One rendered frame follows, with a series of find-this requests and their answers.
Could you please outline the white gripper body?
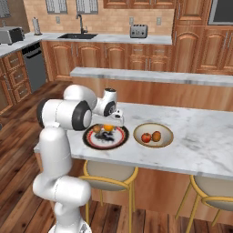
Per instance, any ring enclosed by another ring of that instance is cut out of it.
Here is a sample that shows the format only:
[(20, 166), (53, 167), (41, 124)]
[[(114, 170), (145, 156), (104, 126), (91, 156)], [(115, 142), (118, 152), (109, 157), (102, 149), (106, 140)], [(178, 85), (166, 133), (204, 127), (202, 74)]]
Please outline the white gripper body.
[(106, 117), (104, 119), (104, 125), (111, 125), (114, 127), (122, 127), (124, 125), (124, 118), (113, 118), (113, 117)]

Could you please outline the black rimmed patterned plate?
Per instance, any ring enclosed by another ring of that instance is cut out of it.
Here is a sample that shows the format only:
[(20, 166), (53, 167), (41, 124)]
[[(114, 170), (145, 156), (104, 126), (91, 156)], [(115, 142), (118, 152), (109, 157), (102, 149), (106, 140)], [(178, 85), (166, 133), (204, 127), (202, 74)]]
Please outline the black rimmed patterned plate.
[(129, 132), (125, 127), (114, 127), (110, 132), (105, 131), (104, 125), (101, 126), (99, 133), (93, 131), (91, 126), (83, 135), (84, 143), (93, 149), (108, 150), (122, 146), (125, 144), (129, 137)]

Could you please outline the wooden marble topped dining island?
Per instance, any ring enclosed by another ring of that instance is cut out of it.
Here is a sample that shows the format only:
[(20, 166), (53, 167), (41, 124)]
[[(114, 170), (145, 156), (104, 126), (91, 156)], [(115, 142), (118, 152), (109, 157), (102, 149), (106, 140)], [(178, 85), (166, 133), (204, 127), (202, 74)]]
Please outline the wooden marble topped dining island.
[(42, 85), (36, 95), (59, 98), (71, 84), (97, 93), (113, 87), (128, 130), (143, 123), (163, 124), (172, 130), (173, 142), (152, 148), (130, 138), (118, 148), (96, 150), (74, 132), (69, 138), (73, 156), (137, 166), (138, 208), (233, 225), (232, 212), (196, 202), (195, 193), (187, 189), (190, 175), (233, 180), (233, 76), (158, 72), (138, 81), (137, 74), (62, 77)]

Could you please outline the yellow framed cushioned stool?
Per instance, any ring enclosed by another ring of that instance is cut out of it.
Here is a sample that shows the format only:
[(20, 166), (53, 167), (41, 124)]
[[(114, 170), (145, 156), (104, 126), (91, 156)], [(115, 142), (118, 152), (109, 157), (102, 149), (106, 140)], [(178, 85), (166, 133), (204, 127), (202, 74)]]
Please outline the yellow framed cushioned stool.
[(99, 190), (100, 203), (103, 203), (103, 190), (128, 193), (128, 233), (132, 233), (132, 213), (136, 211), (134, 181), (138, 167), (86, 160), (83, 173), (80, 178)]
[(196, 198), (190, 213), (186, 233), (189, 233), (191, 230), (199, 201), (201, 201), (202, 204), (207, 207), (216, 208), (218, 210), (211, 223), (212, 227), (216, 225), (220, 213), (223, 210), (233, 212), (233, 181), (190, 175), (187, 190), (179, 205), (175, 219), (178, 219), (180, 211), (187, 200), (187, 196), (191, 188), (195, 190)]

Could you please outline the black sink basin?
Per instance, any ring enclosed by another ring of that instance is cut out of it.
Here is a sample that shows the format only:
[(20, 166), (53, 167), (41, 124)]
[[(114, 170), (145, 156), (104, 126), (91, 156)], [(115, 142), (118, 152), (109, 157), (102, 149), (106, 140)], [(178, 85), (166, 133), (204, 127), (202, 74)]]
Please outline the black sink basin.
[(62, 38), (62, 39), (92, 39), (95, 36), (97, 36), (97, 34), (63, 34), (58, 38)]

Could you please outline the silver toaster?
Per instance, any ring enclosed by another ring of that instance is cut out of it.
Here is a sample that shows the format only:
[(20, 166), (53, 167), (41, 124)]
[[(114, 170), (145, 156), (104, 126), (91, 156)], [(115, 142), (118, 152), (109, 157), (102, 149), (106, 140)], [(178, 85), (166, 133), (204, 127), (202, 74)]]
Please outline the silver toaster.
[(147, 38), (147, 25), (132, 25), (130, 26), (131, 38)]

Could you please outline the grey dishwasher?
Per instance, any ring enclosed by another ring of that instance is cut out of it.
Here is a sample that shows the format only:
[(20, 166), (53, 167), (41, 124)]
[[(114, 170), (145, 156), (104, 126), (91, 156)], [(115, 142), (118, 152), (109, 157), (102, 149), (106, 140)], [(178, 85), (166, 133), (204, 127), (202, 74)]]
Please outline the grey dishwasher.
[(46, 69), (40, 44), (35, 43), (25, 47), (22, 54), (31, 90), (35, 92), (46, 82)]

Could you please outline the black tap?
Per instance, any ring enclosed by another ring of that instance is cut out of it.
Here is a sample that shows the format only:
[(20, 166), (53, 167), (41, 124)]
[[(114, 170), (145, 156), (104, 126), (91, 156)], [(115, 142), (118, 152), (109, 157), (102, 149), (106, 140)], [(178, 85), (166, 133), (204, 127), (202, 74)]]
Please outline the black tap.
[(78, 19), (78, 18), (80, 19), (80, 33), (81, 34), (87, 33), (88, 32), (87, 26), (86, 27), (83, 26), (83, 20), (82, 20), (82, 16), (80, 14), (76, 15), (76, 19)]

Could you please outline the wooden drawer cabinet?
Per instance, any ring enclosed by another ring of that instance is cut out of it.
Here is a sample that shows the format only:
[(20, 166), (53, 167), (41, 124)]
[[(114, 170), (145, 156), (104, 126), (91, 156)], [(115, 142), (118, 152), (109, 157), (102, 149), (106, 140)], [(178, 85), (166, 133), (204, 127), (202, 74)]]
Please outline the wooden drawer cabinet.
[(31, 94), (22, 52), (0, 58), (0, 115)]

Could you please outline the tall wooden cupboard unit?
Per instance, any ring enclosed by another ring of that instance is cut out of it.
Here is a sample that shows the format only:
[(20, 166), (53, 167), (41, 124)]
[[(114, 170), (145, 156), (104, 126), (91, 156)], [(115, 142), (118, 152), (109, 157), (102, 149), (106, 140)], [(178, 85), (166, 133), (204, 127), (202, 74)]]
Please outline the tall wooden cupboard unit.
[(211, 24), (215, 0), (177, 0), (172, 70), (233, 75), (233, 22)]

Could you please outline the grey window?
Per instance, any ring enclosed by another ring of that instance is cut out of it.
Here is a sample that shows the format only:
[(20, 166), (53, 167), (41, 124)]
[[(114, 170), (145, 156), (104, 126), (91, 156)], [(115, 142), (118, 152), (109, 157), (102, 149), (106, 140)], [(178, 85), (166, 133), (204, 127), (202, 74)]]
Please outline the grey window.
[(80, 15), (97, 15), (97, 0), (76, 0), (76, 11)]
[(10, 17), (7, 0), (0, 0), (0, 18)]
[(49, 14), (66, 14), (66, 0), (46, 0), (46, 9)]

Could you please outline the paper towel holder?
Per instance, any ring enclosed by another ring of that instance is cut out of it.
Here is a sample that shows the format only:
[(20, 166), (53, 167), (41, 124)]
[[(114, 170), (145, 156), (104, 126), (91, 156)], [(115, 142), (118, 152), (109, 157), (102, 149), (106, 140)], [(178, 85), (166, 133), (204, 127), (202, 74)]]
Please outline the paper towel holder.
[(38, 19), (33, 17), (32, 22), (33, 22), (33, 27), (34, 27), (34, 30), (35, 30), (35, 35), (42, 35)]

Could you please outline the silver toaster oven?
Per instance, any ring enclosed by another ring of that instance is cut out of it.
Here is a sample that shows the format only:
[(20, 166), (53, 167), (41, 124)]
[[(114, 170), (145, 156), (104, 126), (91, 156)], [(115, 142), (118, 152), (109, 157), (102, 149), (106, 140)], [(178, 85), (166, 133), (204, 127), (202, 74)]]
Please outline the silver toaster oven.
[(25, 39), (24, 30), (18, 26), (0, 27), (0, 44), (8, 44), (9, 46), (15, 42)]

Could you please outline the built-in steel oven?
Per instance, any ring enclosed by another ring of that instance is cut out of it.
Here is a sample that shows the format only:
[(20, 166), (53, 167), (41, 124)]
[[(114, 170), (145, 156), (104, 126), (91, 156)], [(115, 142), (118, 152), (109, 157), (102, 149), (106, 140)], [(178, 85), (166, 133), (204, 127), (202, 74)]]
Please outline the built-in steel oven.
[(233, 25), (233, 0), (212, 0), (209, 25)]

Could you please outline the wooden wall cupboards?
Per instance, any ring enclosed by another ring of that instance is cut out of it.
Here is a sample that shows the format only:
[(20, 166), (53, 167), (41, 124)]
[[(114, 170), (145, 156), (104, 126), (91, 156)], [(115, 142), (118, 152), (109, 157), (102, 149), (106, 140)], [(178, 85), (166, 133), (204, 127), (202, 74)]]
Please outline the wooden wall cupboards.
[(103, 0), (109, 9), (174, 9), (177, 0)]

